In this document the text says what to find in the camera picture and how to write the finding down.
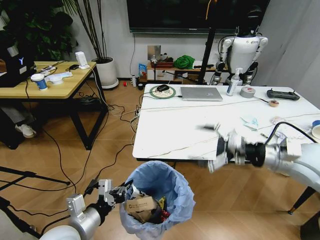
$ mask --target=white wall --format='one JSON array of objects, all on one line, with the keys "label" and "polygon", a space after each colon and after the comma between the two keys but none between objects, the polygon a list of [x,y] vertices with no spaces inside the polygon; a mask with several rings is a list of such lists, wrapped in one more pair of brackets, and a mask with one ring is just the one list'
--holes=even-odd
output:
[{"label": "white wall", "polygon": [[277,25],[278,31],[286,33],[286,38],[283,45],[282,42],[273,44],[281,54],[275,54],[269,69],[262,61],[271,62],[272,58],[268,59],[268,55],[261,57],[259,62],[263,69],[260,71],[259,68],[257,84],[291,87],[320,108],[320,1],[281,2],[282,9],[278,6],[274,12],[286,9],[285,15],[278,14],[280,24]]},{"label": "white wall", "polygon": [[[133,34],[129,31],[129,20],[126,0],[104,0],[102,1],[103,24],[106,33],[107,53],[116,61],[117,76],[121,78],[130,77],[130,61],[134,51]],[[95,58],[95,53],[90,45],[89,38],[82,26],[78,16],[73,17],[73,35],[79,43],[76,51],[83,51],[88,60]],[[190,55],[196,60],[202,60],[205,52],[206,34],[135,34],[135,54],[132,61],[132,74],[138,74],[138,64],[146,64],[147,46],[161,45],[161,53],[177,59],[182,55]],[[215,39],[212,49],[217,52],[217,43],[220,36]],[[214,63],[218,56],[212,54]]]},{"label": "white wall", "polygon": [[[254,85],[292,87],[320,107],[320,94],[317,92],[317,89],[320,89],[320,57],[315,57],[320,50],[320,15],[317,14],[319,5],[319,0],[270,1],[259,30],[268,37],[269,43],[258,59]],[[126,0],[104,0],[102,14],[107,53],[116,61],[117,76],[130,77],[129,66],[134,51],[134,38],[129,31]],[[78,16],[74,16],[73,20],[73,35],[79,43],[74,51],[84,51],[87,59],[92,60],[96,56],[82,23]],[[138,73],[139,63],[147,63],[147,45],[161,45],[161,52],[168,53],[174,59],[190,55],[202,60],[206,39],[207,35],[135,34],[132,73]],[[220,36],[217,36],[214,41],[210,56],[212,59],[217,58],[219,39]],[[211,76],[212,73],[207,73],[206,79]]]}]

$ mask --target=round mouse pad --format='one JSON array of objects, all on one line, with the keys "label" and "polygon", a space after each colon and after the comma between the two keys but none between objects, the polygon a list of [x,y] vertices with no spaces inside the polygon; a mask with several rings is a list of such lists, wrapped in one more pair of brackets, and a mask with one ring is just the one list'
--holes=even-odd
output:
[{"label": "round mouse pad", "polygon": [[150,89],[150,95],[154,98],[169,99],[169,98],[172,98],[173,96],[176,95],[176,90],[174,88],[172,88],[171,86],[169,86],[168,90],[165,90],[162,92],[157,91],[157,87],[158,86],[154,86],[153,88]]}]

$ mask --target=green cloth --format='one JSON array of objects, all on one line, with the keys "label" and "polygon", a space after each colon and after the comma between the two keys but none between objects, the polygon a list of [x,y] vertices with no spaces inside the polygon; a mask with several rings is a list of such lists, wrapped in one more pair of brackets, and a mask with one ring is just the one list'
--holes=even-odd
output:
[{"label": "green cloth", "polygon": [[178,69],[192,69],[195,59],[188,55],[183,55],[174,61],[173,66]]}]

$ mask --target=white plant pot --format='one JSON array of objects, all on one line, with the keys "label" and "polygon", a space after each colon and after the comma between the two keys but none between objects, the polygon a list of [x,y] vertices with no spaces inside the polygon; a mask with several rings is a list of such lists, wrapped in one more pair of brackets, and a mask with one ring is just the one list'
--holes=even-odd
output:
[{"label": "white plant pot", "polygon": [[97,63],[96,68],[99,73],[101,86],[103,89],[112,89],[119,84],[119,80],[117,79],[115,60],[110,57],[112,61],[107,63]]}]

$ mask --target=white sneaker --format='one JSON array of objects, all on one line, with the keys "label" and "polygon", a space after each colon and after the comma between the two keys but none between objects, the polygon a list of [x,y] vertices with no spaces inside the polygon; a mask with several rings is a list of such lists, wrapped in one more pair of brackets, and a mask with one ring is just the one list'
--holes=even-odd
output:
[{"label": "white sneaker", "polygon": [[32,129],[32,127],[26,124],[22,124],[21,126],[15,125],[15,130],[22,133],[26,139],[31,139],[37,134],[36,131]]}]

